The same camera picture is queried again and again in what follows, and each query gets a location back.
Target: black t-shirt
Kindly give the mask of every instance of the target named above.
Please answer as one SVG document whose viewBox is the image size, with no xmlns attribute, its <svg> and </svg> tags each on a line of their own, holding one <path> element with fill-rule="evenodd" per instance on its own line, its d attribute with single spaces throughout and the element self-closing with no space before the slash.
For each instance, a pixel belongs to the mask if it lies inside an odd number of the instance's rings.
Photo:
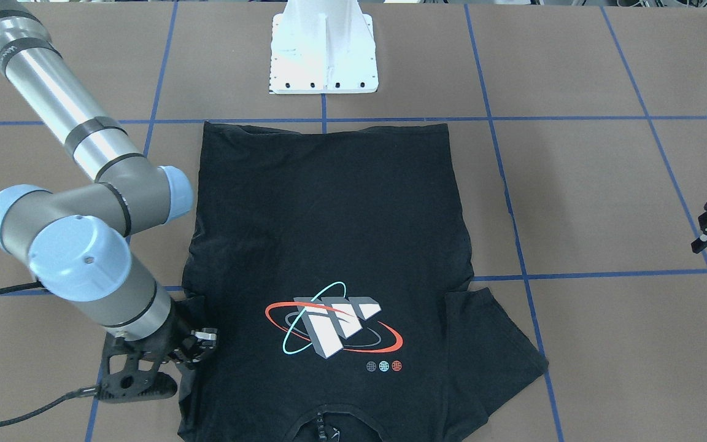
<svg viewBox="0 0 707 442">
<path fill-rule="evenodd" d="M 547 368 L 473 271 L 445 125 L 206 123 L 185 440 L 459 441 Z"/>
</svg>

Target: light blue joint cap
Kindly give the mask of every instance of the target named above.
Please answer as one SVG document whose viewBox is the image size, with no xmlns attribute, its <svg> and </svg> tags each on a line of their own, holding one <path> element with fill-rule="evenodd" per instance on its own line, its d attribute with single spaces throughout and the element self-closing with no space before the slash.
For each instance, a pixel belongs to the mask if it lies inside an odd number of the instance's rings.
<svg viewBox="0 0 707 442">
<path fill-rule="evenodd" d="M 48 190 L 45 190 L 42 187 L 37 187 L 36 185 L 19 184 L 14 185 L 13 187 L 5 188 L 5 190 L 0 192 L 0 247 L 5 252 L 7 252 L 7 249 L 5 249 L 5 246 L 2 245 L 2 224 L 5 221 L 5 216 L 7 216 L 7 213 L 12 205 L 17 203 L 19 199 L 22 199 L 24 196 L 32 192 L 48 192 Z"/>
<path fill-rule="evenodd" d="M 99 218 L 73 215 L 43 228 L 29 248 L 29 269 L 51 293 L 87 302 L 120 288 L 132 267 L 126 241 Z"/>
<path fill-rule="evenodd" d="M 171 189 L 171 210 L 168 212 L 168 219 L 163 223 L 168 224 L 193 209 L 195 194 L 190 180 L 183 171 L 174 166 L 160 166 L 160 168 L 168 178 L 168 188 Z"/>
</svg>

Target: metal cylinder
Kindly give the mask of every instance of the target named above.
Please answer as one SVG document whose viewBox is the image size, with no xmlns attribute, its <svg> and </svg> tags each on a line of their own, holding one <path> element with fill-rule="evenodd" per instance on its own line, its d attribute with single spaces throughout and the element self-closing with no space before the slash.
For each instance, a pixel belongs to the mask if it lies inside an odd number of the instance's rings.
<svg viewBox="0 0 707 442">
<path fill-rule="evenodd" d="M 46 48 L 15 55 L 6 75 L 61 143 L 79 124 L 107 115 L 61 57 Z"/>
</svg>

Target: t-shirt sleeve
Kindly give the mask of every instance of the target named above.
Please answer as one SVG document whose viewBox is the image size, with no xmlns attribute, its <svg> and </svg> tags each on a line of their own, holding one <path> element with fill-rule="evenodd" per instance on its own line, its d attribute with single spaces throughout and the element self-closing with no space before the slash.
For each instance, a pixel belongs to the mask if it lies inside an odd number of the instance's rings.
<svg viewBox="0 0 707 442">
<path fill-rule="evenodd" d="M 446 294 L 448 440 L 462 440 L 547 370 L 489 289 Z"/>
</svg>

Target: shirt logo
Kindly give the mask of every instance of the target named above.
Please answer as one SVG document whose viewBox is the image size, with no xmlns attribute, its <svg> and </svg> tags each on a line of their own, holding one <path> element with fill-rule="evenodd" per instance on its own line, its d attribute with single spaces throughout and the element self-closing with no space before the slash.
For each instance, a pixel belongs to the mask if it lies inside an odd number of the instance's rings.
<svg viewBox="0 0 707 442">
<path fill-rule="evenodd" d="M 336 286 L 342 287 L 341 297 L 322 297 L 323 294 Z M 390 353 L 399 350 L 402 347 L 403 339 L 395 329 L 381 321 L 375 321 L 381 325 L 376 328 L 382 328 L 391 334 L 391 337 L 384 343 L 384 339 L 378 331 L 369 327 L 368 324 L 362 325 L 361 323 L 361 321 L 367 321 L 381 312 L 381 305 L 371 297 L 348 297 L 347 294 L 348 288 L 345 283 L 337 281 L 327 285 L 314 297 L 295 297 L 293 302 L 270 304 L 265 311 L 266 318 L 275 327 L 285 332 L 283 353 L 295 355 L 312 347 L 319 356 L 328 359 L 340 350 L 359 353 Z M 287 327 L 278 324 L 272 318 L 271 313 L 276 308 L 285 307 L 296 308 L 296 311 L 285 316 Z M 304 330 L 297 327 L 299 320 L 302 321 Z M 370 332 L 373 342 L 346 344 L 347 339 L 365 329 Z M 288 340 L 292 336 L 308 341 L 309 344 L 305 344 L 299 349 L 289 350 Z"/>
</svg>

